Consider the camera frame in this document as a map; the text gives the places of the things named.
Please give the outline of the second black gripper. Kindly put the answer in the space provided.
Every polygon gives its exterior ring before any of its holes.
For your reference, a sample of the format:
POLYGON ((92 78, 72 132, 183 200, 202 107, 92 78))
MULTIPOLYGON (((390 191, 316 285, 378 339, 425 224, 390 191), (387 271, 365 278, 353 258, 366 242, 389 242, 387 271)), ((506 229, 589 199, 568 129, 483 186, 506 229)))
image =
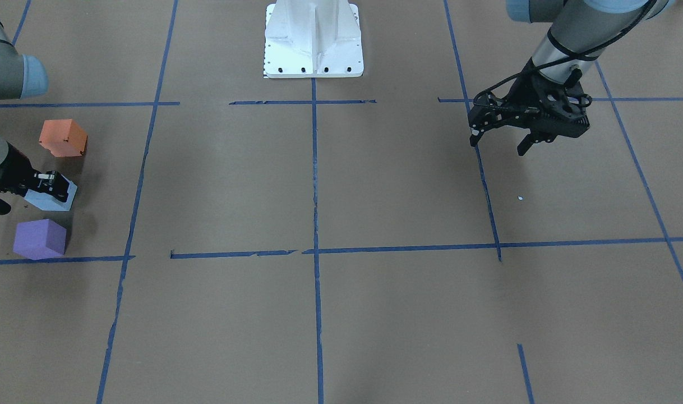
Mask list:
POLYGON ((533 145, 552 143, 557 136, 582 136, 590 128, 586 108, 592 98, 580 84, 580 64, 572 62, 568 72, 557 84, 529 61, 518 74, 480 91, 469 112, 470 146, 477 148, 485 133, 501 126, 530 131, 518 145, 521 157, 533 145))

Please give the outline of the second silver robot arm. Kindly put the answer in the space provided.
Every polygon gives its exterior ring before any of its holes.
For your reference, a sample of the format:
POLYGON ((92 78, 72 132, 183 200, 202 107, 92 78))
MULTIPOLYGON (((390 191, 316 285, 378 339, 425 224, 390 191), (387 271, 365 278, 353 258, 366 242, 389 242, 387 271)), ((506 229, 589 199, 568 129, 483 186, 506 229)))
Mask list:
POLYGON ((468 114, 470 146, 503 126, 528 130, 518 145, 524 155, 532 145, 559 136, 579 138, 589 128, 586 110, 593 99, 582 77, 598 57, 644 20, 669 8, 670 1, 508 1, 514 21, 548 22, 550 28, 523 69, 501 80, 511 84, 503 97, 494 84, 475 95, 468 114))

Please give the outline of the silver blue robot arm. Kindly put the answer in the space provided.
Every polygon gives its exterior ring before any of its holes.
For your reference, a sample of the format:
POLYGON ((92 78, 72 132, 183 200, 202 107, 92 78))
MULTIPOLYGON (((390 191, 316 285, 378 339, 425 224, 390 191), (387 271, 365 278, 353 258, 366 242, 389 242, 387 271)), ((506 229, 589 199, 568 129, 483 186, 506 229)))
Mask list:
MULTIPOLYGON (((26 99, 46 94, 48 75, 44 65, 30 54, 20 54, 8 38, 0 19, 0 100, 26 99)), ((20 195, 40 210, 70 210, 77 186, 57 171, 41 172, 27 156, 0 136, 0 194, 20 195)), ((0 215, 11 205, 0 199, 0 215)))

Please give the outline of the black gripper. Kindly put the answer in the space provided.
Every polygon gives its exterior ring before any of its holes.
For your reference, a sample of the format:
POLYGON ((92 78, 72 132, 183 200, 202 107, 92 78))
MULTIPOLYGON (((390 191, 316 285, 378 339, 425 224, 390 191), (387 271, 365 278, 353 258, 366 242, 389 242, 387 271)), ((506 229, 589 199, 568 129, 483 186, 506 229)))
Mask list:
MULTIPOLYGON (((33 168, 29 159, 12 145, 7 146, 7 154, 0 164, 0 194, 21 195, 28 189, 40 194, 51 195, 58 202, 70 199, 70 182, 60 172, 40 172, 33 168)), ((11 205, 0 199, 0 215, 9 214, 11 205)))

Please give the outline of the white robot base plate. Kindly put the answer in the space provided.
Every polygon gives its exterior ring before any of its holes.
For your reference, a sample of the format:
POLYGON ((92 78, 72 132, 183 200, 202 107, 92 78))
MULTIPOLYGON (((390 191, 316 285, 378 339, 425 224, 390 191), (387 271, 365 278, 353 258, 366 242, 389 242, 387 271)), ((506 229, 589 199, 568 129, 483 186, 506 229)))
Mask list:
POLYGON ((265 10, 263 76, 361 77, 359 8, 348 1, 277 1, 265 10))

